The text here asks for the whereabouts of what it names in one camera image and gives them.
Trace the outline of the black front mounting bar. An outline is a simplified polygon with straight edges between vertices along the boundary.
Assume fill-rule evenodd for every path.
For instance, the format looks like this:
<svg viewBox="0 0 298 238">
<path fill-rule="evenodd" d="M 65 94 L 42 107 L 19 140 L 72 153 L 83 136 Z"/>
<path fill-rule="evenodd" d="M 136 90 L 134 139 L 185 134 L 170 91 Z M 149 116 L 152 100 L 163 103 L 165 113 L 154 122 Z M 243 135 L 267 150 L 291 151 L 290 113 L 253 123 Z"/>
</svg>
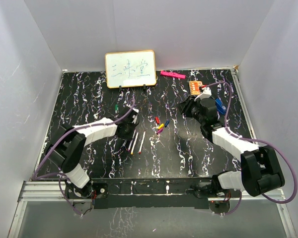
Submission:
<svg viewBox="0 0 298 238">
<path fill-rule="evenodd" d="M 193 207 L 208 209 L 210 178 L 95 178 L 95 209 Z"/>
</svg>

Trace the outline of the blue pen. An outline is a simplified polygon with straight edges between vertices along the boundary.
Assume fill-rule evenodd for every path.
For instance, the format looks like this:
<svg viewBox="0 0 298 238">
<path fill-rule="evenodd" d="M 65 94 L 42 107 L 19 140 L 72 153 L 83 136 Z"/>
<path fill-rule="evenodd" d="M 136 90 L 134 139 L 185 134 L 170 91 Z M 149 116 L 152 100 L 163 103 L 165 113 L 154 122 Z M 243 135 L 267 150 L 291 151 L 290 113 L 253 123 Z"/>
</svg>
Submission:
<svg viewBox="0 0 298 238">
<path fill-rule="evenodd" d="M 127 142 L 128 142 L 128 140 L 125 140 L 125 141 L 123 142 L 123 145 L 122 145 L 122 146 L 123 146 L 124 149 L 127 149 Z"/>
</svg>

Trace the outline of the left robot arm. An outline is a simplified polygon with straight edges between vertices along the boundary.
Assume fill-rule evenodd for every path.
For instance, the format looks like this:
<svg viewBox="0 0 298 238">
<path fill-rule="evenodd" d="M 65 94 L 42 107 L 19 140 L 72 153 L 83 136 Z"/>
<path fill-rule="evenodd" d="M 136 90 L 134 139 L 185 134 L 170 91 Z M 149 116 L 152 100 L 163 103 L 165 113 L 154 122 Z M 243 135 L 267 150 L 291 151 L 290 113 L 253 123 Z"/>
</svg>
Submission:
<svg viewBox="0 0 298 238">
<path fill-rule="evenodd" d="M 139 124 L 139 110 L 127 106 L 119 118 L 102 118 L 84 125 L 62 125 L 50 140 L 45 158 L 54 163 L 74 186 L 79 197 L 92 194 L 91 178 L 80 165 L 84 148 L 98 140 L 117 136 L 130 141 Z"/>
</svg>

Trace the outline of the yellow pen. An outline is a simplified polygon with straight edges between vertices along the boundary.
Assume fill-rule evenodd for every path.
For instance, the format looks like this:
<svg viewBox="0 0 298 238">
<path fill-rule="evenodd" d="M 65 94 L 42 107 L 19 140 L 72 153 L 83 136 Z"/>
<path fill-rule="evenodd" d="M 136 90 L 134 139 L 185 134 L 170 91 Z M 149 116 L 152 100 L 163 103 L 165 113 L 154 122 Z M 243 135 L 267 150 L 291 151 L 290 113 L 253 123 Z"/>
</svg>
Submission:
<svg viewBox="0 0 298 238">
<path fill-rule="evenodd" d="M 131 155 L 134 154 L 134 148 L 135 148 L 135 145 L 136 145 L 136 142 L 137 142 L 137 139 L 138 139 L 138 135 L 139 135 L 139 132 L 137 132 L 136 135 L 135 135 L 133 145 L 132 145 L 132 148 L 131 148 Z"/>
</svg>

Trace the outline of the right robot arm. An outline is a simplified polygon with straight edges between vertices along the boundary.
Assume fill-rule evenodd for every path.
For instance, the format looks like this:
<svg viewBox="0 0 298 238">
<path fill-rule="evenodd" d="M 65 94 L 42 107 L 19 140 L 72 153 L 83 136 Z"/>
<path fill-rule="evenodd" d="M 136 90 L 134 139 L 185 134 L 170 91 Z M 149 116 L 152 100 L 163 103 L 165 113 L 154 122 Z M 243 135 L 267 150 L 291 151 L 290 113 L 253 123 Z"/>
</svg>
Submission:
<svg viewBox="0 0 298 238">
<path fill-rule="evenodd" d="M 240 171 L 226 171 L 212 176 L 211 189 L 214 195 L 222 197 L 229 189 L 234 189 L 247 191 L 255 197 L 285 185 L 275 150 L 269 145 L 258 146 L 227 132 L 218 119 L 214 99 L 189 96 L 177 107 L 184 117 L 194 118 L 200 124 L 205 139 L 240 161 Z"/>
</svg>

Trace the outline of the blue stapler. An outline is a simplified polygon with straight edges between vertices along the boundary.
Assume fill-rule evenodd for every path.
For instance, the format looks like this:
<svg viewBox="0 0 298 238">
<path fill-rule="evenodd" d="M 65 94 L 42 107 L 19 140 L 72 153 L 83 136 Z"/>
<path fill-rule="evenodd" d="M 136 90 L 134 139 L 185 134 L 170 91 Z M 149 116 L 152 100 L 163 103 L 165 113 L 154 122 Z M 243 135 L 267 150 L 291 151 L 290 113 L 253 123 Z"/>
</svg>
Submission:
<svg viewBox="0 0 298 238">
<path fill-rule="evenodd" d="M 222 103 L 222 101 L 219 98 L 215 99 L 217 110 L 220 114 L 225 115 L 226 114 L 226 106 Z"/>
</svg>

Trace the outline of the white board with yellow frame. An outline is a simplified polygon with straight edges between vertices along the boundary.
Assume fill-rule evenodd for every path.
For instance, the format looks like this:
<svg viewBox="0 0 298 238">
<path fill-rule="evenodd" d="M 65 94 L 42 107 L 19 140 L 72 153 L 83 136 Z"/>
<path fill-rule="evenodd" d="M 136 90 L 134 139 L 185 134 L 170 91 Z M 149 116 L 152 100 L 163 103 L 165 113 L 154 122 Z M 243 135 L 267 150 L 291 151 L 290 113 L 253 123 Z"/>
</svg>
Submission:
<svg viewBox="0 0 298 238">
<path fill-rule="evenodd" d="M 107 53 L 106 83 L 110 89 L 155 86 L 155 54 L 152 50 Z"/>
</svg>

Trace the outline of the pink plastic clip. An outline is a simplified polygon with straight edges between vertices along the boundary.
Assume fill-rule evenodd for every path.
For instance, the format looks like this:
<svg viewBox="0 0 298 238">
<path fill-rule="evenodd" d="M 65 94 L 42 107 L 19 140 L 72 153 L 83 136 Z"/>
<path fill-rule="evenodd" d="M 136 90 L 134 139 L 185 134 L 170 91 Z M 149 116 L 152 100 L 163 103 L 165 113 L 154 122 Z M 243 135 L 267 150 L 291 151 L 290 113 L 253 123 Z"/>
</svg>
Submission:
<svg viewBox="0 0 298 238">
<path fill-rule="evenodd" d="M 162 70 L 160 72 L 160 75 L 167 76 L 167 77 L 179 78 L 179 79 L 185 79 L 186 78 L 186 75 L 184 75 L 184 74 L 179 74 L 179 73 L 175 73 L 175 72 L 167 72 L 167 71 L 164 71 L 164 70 Z"/>
</svg>

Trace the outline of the red pen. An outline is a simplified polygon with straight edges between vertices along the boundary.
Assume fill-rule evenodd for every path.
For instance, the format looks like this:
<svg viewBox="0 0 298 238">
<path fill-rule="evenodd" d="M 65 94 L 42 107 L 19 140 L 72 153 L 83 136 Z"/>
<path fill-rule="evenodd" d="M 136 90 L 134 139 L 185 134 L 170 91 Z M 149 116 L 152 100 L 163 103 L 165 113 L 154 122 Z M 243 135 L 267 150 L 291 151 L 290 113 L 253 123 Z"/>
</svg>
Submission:
<svg viewBox="0 0 298 238">
<path fill-rule="evenodd" d="M 146 131 L 144 131 L 143 136 L 142 136 L 141 144 L 140 144 L 140 147 L 139 147 L 139 154 L 141 154 L 141 152 L 142 152 L 142 147 L 143 147 L 143 144 L 144 144 L 145 135 L 146 135 Z"/>
</svg>

